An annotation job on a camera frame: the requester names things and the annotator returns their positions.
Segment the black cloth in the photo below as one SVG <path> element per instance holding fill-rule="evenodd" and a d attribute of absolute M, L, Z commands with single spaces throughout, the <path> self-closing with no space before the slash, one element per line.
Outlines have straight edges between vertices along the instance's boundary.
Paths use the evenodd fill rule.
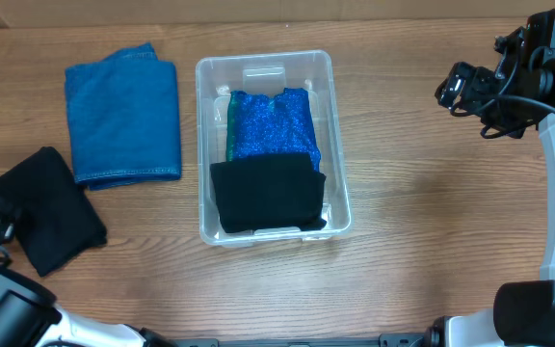
<path fill-rule="evenodd" d="M 326 176 L 306 153 L 263 154 L 210 167 L 221 225 L 227 233 L 296 227 L 320 230 Z"/>
<path fill-rule="evenodd" d="M 0 210 L 14 216 L 15 237 L 41 277 L 107 244 L 107 228 L 54 147 L 0 176 Z"/>

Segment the blue denim jeans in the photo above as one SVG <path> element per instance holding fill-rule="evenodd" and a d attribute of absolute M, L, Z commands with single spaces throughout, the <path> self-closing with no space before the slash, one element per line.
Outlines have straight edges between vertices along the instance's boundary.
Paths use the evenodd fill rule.
<path fill-rule="evenodd" d="M 65 71 L 75 182 L 91 190 L 182 176 L 175 65 L 151 43 Z"/>

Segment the blue green sequin garment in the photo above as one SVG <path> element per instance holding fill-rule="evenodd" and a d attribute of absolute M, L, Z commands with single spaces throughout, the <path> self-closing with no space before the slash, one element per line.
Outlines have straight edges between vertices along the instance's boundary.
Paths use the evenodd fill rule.
<path fill-rule="evenodd" d="M 320 169 L 322 154 L 308 91 L 285 88 L 273 97 L 233 91 L 227 107 L 225 159 L 284 153 L 306 153 L 313 169 Z"/>

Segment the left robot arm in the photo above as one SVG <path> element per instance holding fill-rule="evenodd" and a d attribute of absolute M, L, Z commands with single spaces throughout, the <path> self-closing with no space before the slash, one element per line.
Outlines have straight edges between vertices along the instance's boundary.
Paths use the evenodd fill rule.
<path fill-rule="evenodd" d="M 0 211 L 0 347 L 172 346 L 163 336 L 123 324 L 105 324 L 65 311 L 56 296 L 9 268 L 3 245 L 13 239 L 14 217 Z"/>

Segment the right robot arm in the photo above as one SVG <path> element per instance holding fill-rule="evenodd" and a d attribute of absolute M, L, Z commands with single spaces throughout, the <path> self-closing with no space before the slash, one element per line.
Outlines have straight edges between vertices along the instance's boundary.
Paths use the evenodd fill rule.
<path fill-rule="evenodd" d="M 453 65 L 437 87 L 437 103 L 454 117 L 479 117 L 485 139 L 521 138 L 534 127 L 547 175 L 546 246 L 538 280 L 509 282 L 492 308 L 444 316 L 427 329 L 425 346 L 555 346 L 555 9 L 495 40 L 494 70 Z"/>

